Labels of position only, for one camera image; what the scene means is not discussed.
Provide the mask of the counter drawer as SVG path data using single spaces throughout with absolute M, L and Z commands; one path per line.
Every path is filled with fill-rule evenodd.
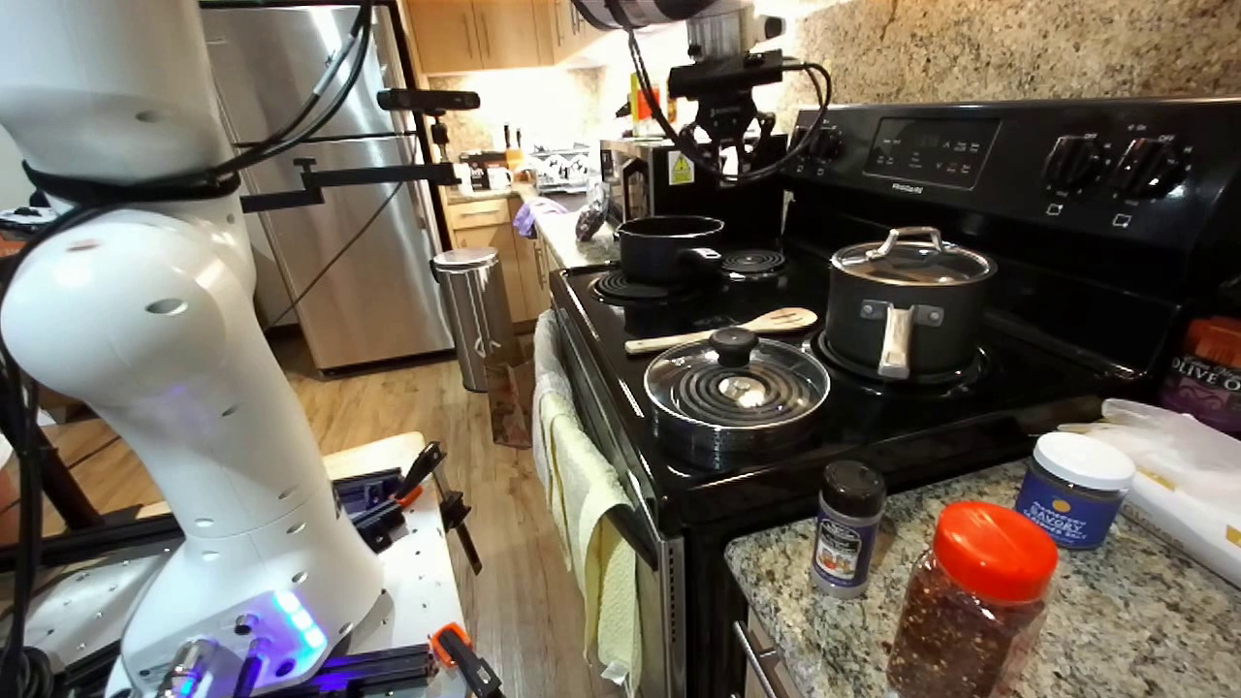
M 783 650 L 776 645 L 774 637 L 759 615 L 756 614 L 755 607 L 748 609 L 745 631 L 748 633 L 748 640 L 745 642 L 735 632 L 742 650 L 745 684 L 742 684 L 741 692 L 735 692 L 731 698 L 805 698 L 804 693 L 795 686 Z

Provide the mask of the wooden wall cabinets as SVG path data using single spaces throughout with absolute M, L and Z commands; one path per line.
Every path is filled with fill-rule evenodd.
M 423 75 L 585 66 L 603 32 L 572 0 L 398 0 Z

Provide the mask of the coil burner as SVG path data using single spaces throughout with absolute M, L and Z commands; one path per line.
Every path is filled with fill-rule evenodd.
M 599 301 L 612 306 L 642 306 L 649 303 L 668 303 L 683 291 L 675 287 L 648 284 L 625 278 L 620 270 L 609 270 L 589 283 L 589 289 Z
M 819 406 L 818 386 L 787 366 L 750 363 L 688 366 L 671 383 L 671 405 L 688 417 L 722 428 L 758 428 L 788 424 Z
M 970 388 L 985 378 L 990 363 L 987 350 L 975 347 L 970 361 L 959 369 L 939 374 L 911 374 L 906 379 L 882 378 L 877 375 L 876 369 L 869 369 L 833 351 L 828 345 L 825 332 L 805 337 L 800 348 L 824 361 L 829 370 L 841 373 L 848 380 L 874 389 L 875 392 L 880 389 L 901 390 L 901 392 L 969 392 Z
M 722 256 L 719 268 L 733 279 L 757 279 L 781 274 L 786 256 L 777 250 L 736 250 Z

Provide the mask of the blue jar with white lid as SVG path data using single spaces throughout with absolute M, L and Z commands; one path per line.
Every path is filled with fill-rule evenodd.
M 1136 463 L 1086 433 L 1042 433 L 1028 460 L 1014 509 L 1065 551 L 1095 551 L 1129 496 Z

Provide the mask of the glass lid with black knob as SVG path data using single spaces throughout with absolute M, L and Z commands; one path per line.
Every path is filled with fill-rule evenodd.
M 798 348 L 726 327 L 656 355 L 643 385 L 656 440 L 696 467 L 722 471 L 812 441 L 831 376 Z

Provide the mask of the dish rack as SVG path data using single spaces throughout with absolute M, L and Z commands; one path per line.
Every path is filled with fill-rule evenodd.
M 594 152 L 585 145 L 561 149 L 535 147 L 526 154 L 532 183 L 541 194 L 586 193 L 592 183 L 594 159 Z

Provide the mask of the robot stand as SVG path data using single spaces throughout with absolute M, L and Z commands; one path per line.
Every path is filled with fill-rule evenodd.
M 324 698 L 414 686 L 465 698 L 437 633 L 460 626 L 434 502 L 336 502 L 311 433 L 128 433 L 182 544 L 137 568 L 110 692 L 130 698 Z

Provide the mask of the steel trash can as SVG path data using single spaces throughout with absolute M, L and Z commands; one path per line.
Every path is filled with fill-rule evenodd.
M 484 360 L 516 337 L 499 250 L 448 250 L 429 268 L 449 317 L 462 385 L 484 394 Z

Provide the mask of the wooden cooking spoon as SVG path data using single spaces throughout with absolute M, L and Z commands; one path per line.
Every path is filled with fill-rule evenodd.
M 819 315 L 815 312 L 802 308 L 802 306 L 786 306 L 784 308 L 767 312 L 752 320 L 741 323 L 740 328 L 741 330 L 753 332 L 759 335 L 786 334 L 805 330 L 807 327 L 815 324 L 818 320 Z M 625 342 L 624 349 L 628 355 L 647 355 L 683 344 L 701 342 L 709 339 L 711 334 L 714 334 L 714 330 L 692 332 L 669 337 L 648 337 L 648 339 Z

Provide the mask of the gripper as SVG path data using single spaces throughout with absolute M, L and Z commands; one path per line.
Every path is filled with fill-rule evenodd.
M 705 168 L 714 173 L 719 181 L 726 179 L 726 149 L 720 144 L 738 144 L 735 147 L 737 184 L 757 183 L 763 178 L 762 120 L 752 93 L 710 93 L 696 99 L 697 112 L 694 119 L 700 153 Z

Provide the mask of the large black pot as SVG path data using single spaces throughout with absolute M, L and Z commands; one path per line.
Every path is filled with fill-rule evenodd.
M 965 366 L 978 345 L 993 277 L 965 286 L 908 287 L 856 278 L 831 265 L 828 345 L 882 378 Z

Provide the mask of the stove knob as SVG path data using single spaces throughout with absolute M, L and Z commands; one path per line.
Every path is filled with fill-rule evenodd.
M 848 133 L 839 125 L 825 124 L 800 130 L 804 149 L 800 156 L 812 161 L 828 163 L 841 156 Z
M 1136 138 L 1121 154 L 1107 183 L 1127 200 L 1167 196 L 1188 170 L 1188 155 L 1175 142 Z
M 1098 181 L 1103 161 L 1100 133 L 1064 134 L 1042 161 L 1042 188 L 1054 196 L 1077 196 Z

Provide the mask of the stainless steel refrigerator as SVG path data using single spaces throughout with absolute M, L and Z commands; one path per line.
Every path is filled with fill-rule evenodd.
M 423 164 L 414 116 L 377 93 L 410 84 L 395 0 L 204 1 L 201 17 L 223 128 L 236 153 L 279 128 L 315 133 L 240 171 L 242 196 L 302 189 L 294 159 L 316 171 Z M 429 183 L 325 188 L 325 202 L 247 212 L 266 328 L 297 324 L 321 374 L 449 351 L 454 340 L 429 261 L 442 250 Z

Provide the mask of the white dish towel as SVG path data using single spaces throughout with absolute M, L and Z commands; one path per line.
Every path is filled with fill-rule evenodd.
M 544 501 L 553 517 L 563 565 L 573 568 L 570 525 L 563 514 L 563 487 L 553 448 L 553 425 L 580 428 L 577 410 L 558 345 L 558 322 L 553 310 L 542 312 L 532 332 L 532 468 L 542 486 Z

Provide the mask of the orange and black clamp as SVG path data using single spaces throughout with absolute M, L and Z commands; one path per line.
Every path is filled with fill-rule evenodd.
M 345 510 L 364 542 L 372 551 L 381 553 L 392 545 L 405 513 L 412 509 L 422 496 L 423 486 L 429 483 L 438 496 L 438 510 L 446 530 L 460 538 L 460 550 L 478 576 L 484 565 L 468 530 L 472 507 L 465 502 L 464 493 L 448 486 L 447 477 L 439 473 L 446 460 L 447 452 L 441 442 L 431 441 L 411 462 L 408 471 L 392 468 L 357 476 L 346 486 L 338 486 L 338 493 L 345 496 Z
M 470 698 L 508 698 L 500 676 L 475 652 L 469 633 L 460 623 L 444 623 L 429 635 L 429 646 L 443 667 L 460 676 Z

